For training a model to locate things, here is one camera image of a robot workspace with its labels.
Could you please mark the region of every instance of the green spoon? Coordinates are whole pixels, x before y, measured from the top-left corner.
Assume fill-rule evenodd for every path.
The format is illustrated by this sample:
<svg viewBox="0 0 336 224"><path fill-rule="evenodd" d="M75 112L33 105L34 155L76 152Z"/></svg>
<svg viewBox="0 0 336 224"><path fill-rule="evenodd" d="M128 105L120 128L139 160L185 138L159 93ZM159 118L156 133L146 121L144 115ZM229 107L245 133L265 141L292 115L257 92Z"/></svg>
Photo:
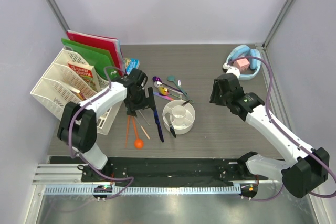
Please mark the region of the green spoon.
<svg viewBox="0 0 336 224"><path fill-rule="evenodd" d="M190 100L187 93L177 84L175 76L168 76L167 81L172 81L180 89L180 91L185 95L185 97L187 97L187 99Z"/></svg>

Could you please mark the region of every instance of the red folder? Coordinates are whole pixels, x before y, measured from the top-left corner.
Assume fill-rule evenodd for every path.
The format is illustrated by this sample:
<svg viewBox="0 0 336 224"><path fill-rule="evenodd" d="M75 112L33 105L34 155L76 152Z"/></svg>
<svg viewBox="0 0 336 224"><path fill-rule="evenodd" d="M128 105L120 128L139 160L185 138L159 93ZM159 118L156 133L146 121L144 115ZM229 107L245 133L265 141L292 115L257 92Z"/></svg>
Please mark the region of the red folder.
<svg viewBox="0 0 336 224"><path fill-rule="evenodd" d="M117 68L122 69L123 63L122 59L118 56L118 51L116 49L116 42L107 37L100 37L89 34L82 34L75 31L68 30L67 35L70 40L82 43L91 47L98 47L105 50L108 50L111 54L112 60ZM120 76L123 76L123 73L118 70Z"/></svg>

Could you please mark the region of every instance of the orange chopstick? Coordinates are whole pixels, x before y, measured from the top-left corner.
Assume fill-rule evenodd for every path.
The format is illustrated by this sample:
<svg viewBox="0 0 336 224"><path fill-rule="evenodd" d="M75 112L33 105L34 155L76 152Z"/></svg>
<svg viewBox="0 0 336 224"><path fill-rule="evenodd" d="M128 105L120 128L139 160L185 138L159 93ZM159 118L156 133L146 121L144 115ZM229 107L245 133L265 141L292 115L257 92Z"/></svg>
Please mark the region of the orange chopstick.
<svg viewBox="0 0 336 224"><path fill-rule="evenodd" d="M134 126L134 131L135 131L135 137L136 137L136 139L139 139L139 135L138 135L138 130L137 130L137 125L136 125L136 123L135 123L135 119L134 119L134 117L132 117L133 118L133 126Z"/></svg>
<svg viewBox="0 0 336 224"><path fill-rule="evenodd" d="M127 142L128 142L128 132L130 131L130 123L131 123L131 116L128 116L127 120L127 131L126 131L126 141L125 141L125 148L127 148Z"/></svg>

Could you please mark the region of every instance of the white plastic basket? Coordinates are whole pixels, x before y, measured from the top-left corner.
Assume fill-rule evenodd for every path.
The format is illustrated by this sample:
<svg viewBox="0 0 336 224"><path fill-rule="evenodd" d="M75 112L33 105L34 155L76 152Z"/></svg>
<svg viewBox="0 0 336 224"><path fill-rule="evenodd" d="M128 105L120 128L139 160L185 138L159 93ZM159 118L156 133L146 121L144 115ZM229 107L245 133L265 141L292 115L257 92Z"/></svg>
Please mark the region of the white plastic basket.
<svg viewBox="0 0 336 224"><path fill-rule="evenodd" d="M86 98L96 93L83 81L72 69L68 67L68 61L75 61L88 64L81 55L76 52L62 49L53 63L49 66L41 79L37 82L30 94L46 107L59 120L62 118L63 110L68 102L79 103L80 99L69 91L59 81L66 82L79 89ZM108 82L102 79L102 88ZM110 108L97 120L97 132L107 135L122 102Z"/></svg>
<svg viewBox="0 0 336 224"><path fill-rule="evenodd" d="M68 66L68 62L73 61L81 64L88 64L86 60L77 52L67 50L67 47L63 47L61 52L58 54L56 59L54 60L54 63L61 64L64 66ZM107 85L109 84L108 81L105 81L103 78L101 78L99 75L98 76L98 82L99 86L101 89L106 88Z"/></svg>

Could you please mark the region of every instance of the spoon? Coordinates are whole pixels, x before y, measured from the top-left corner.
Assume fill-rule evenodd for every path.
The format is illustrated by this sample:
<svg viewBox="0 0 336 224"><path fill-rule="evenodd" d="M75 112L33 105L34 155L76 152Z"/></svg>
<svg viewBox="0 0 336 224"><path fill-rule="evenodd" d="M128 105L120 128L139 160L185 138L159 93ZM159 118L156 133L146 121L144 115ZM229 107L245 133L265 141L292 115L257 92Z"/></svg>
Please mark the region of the spoon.
<svg viewBox="0 0 336 224"><path fill-rule="evenodd" d="M161 97L162 99L166 99L168 101L174 101L175 100L175 99L173 99L173 98L171 98L171 97L169 97L167 95L162 95L162 94L160 94L158 92L153 92L153 94L156 95L156 96L158 96L158 97Z"/></svg>
<svg viewBox="0 0 336 224"><path fill-rule="evenodd" d="M170 92L164 86L158 86L159 93L162 95L170 95Z"/></svg>
<svg viewBox="0 0 336 224"><path fill-rule="evenodd" d="M167 81L173 82L180 89L180 91L185 95L185 97L187 97L188 100L190 99L188 97L187 93L181 87L179 87L179 85L177 84L175 76L168 76Z"/></svg>
<svg viewBox="0 0 336 224"><path fill-rule="evenodd" d="M163 83L160 82L160 81L154 81L154 86L157 87L157 88L159 88L159 87L163 86ZM171 90L173 92L176 92L177 94L183 94L183 93L181 93L179 91L176 91L175 89L171 89L171 88L167 88L167 89L169 89L169 90Z"/></svg>
<svg viewBox="0 0 336 224"><path fill-rule="evenodd" d="M178 91L178 92L181 92L180 89L176 89L176 88L174 88L174 87L172 87L172 86L170 86L170 85L168 85L168 84L166 84L166 83L163 83L159 77L154 76L154 77L153 77L154 85L155 85L155 82L156 82L156 81L160 82L160 83L163 84L163 85L166 85L167 87L169 87L169 88L171 88L171 89L173 89L173 90L176 90L176 91Z"/></svg>
<svg viewBox="0 0 336 224"><path fill-rule="evenodd" d="M158 94L159 94L160 96L162 96L162 97L166 97L166 96L167 96L167 95L164 95L164 94L161 94L161 93L158 93ZM174 95L174 94L169 94L169 95L178 98L178 99L173 99L173 98L171 98L171 99L172 99L171 101L174 101L174 100L182 100L182 101L190 101L190 103L193 103L192 100L186 100L186 99L184 99L184 98L179 97L178 95Z"/></svg>

